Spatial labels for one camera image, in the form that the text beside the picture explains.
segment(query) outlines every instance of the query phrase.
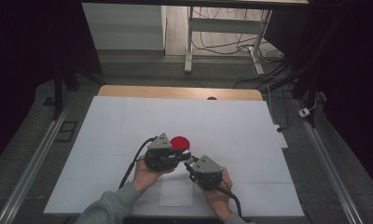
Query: black cable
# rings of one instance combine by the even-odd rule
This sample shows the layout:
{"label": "black cable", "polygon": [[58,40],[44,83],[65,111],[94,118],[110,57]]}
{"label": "black cable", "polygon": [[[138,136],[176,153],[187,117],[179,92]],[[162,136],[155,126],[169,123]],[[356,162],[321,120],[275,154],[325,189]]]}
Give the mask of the black cable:
{"label": "black cable", "polygon": [[280,64],[280,65],[284,65],[284,67],[282,68],[282,69],[280,69],[279,71],[277,71],[276,73],[274,73],[273,75],[271,75],[271,77],[267,77],[265,80],[263,80],[261,83],[259,83],[257,86],[256,86],[256,90],[258,90],[258,88],[263,84],[263,83],[265,83],[265,82],[267,82],[267,81],[270,81],[270,80],[272,80],[272,79],[274,79],[276,76],[278,76],[279,74],[281,74],[281,72],[283,71],[283,70],[285,70],[285,68],[287,68],[288,67],[288,63],[282,63],[282,64]]}
{"label": "black cable", "polygon": [[145,147],[145,145],[148,143],[148,142],[153,142],[155,139],[157,139],[157,136],[153,137],[153,138],[148,138],[145,140],[145,142],[143,142],[143,144],[140,146],[140,148],[138,149],[134,159],[133,159],[133,162],[129,165],[129,168],[128,168],[128,171],[126,171],[125,175],[123,176],[123,179],[122,181],[120,182],[120,185],[119,185],[119,188],[122,188],[125,183],[126,183],[126,180],[128,179],[129,175],[131,174],[131,170],[133,169],[134,167],[134,164],[136,163],[137,161],[137,158],[138,156],[140,155],[140,152],[141,150],[143,150],[143,148]]}
{"label": "black cable", "polygon": [[222,54],[222,55],[229,55],[229,54],[239,53],[239,52],[242,51],[242,49],[245,49],[245,48],[249,47],[249,46],[245,46],[245,47],[242,47],[242,48],[240,48],[240,49],[238,49],[238,50],[236,50],[236,51],[233,51],[233,52],[223,53],[223,52],[218,52],[218,51],[215,51],[215,50],[212,50],[212,49],[202,49],[202,48],[199,48],[199,47],[197,47],[197,46],[195,45],[195,43],[193,42],[193,40],[192,40],[192,45],[193,45],[196,49],[207,50],[207,51],[210,51],[210,52],[212,52],[212,53],[217,53],[217,54]]}
{"label": "black cable", "polygon": [[[244,20],[245,20],[245,18],[247,18],[247,11],[248,11],[248,9],[245,9]],[[238,41],[238,43],[236,45],[236,48],[239,46],[241,39],[242,39],[242,34],[240,34],[240,36],[239,36],[239,41]]]}
{"label": "black cable", "polygon": [[240,201],[239,199],[236,197],[236,195],[234,195],[231,191],[227,191],[225,189],[222,189],[220,187],[215,187],[216,190],[224,193],[225,195],[227,195],[229,198],[233,199],[233,201],[235,201],[236,203],[236,207],[237,207],[237,213],[239,214],[239,217],[242,218],[242,207],[240,206]]}
{"label": "black cable", "polygon": [[252,78],[248,78],[248,79],[242,79],[242,80],[239,80],[237,81],[235,84],[233,84],[233,89],[236,89],[237,85],[239,85],[240,83],[242,82],[249,82],[249,81],[254,81],[254,80],[257,80],[257,79],[261,79],[261,78],[267,78],[266,76],[271,76],[277,69],[279,69],[281,66],[283,66],[284,63],[278,65],[277,67],[275,67],[271,72],[267,73],[266,75],[262,76],[262,77],[252,77]]}
{"label": "black cable", "polygon": [[232,42],[232,43],[228,43],[228,44],[223,44],[223,45],[205,46],[203,44],[203,40],[202,40],[201,32],[200,32],[200,42],[207,49],[214,49],[214,48],[226,47],[226,46],[230,46],[230,45],[234,45],[234,44],[240,44],[240,43],[247,42],[247,41],[254,40],[254,39],[256,39],[256,37],[245,39],[245,40],[242,40],[242,41]]}

